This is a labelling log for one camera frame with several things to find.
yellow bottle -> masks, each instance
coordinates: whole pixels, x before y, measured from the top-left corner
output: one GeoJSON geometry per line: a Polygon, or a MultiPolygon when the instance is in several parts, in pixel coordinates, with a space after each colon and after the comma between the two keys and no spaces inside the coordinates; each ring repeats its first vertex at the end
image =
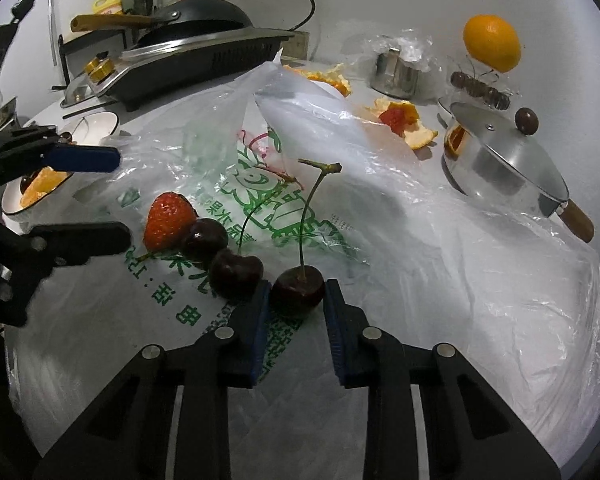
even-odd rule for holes
{"type": "Polygon", "coordinates": [[[122,0],[96,0],[91,10],[94,14],[124,14],[122,0]]]}

strawberry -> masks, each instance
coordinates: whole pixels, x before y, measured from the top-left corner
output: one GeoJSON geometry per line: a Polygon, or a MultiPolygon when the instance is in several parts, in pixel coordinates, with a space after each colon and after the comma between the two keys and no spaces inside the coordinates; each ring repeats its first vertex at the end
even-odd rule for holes
{"type": "Polygon", "coordinates": [[[144,246],[152,253],[176,248],[197,219],[198,213],[182,195],[162,193],[149,209],[144,246]]]}

gold knob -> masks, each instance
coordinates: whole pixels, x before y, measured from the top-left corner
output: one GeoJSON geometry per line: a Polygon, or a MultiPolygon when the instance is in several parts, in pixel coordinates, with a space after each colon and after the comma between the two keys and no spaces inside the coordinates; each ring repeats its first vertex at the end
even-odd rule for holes
{"type": "Polygon", "coordinates": [[[88,62],[85,66],[84,66],[84,73],[85,74],[90,74],[91,72],[93,72],[96,67],[100,64],[100,60],[97,57],[94,57],[90,62],[88,62]]]}
{"type": "Polygon", "coordinates": [[[113,61],[110,59],[105,59],[101,62],[93,71],[89,74],[91,80],[98,84],[108,76],[113,74],[113,71],[116,69],[115,65],[113,65],[113,61]]]}

whole orange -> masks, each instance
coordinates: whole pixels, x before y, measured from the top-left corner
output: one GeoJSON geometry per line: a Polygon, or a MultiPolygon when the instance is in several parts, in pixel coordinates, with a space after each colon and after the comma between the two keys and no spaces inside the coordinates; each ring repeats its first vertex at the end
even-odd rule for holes
{"type": "Polygon", "coordinates": [[[472,57],[499,72],[508,72],[520,62],[516,30],[499,16],[472,17],[464,26],[462,38],[472,57]]]}

mug handle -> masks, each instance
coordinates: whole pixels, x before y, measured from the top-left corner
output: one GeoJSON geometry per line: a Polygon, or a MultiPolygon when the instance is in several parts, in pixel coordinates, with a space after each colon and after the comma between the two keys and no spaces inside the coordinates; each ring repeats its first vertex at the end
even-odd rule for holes
{"type": "Polygon", "coordinates": [[[580,238],[580,240],[583,240],[587,244],[591,241],[595,232],[593,222],[573,200],[569,199],[567,204],[563,206],[562,212],[558,213],[558,216],[569,228],[569,231],[580,238]]]}

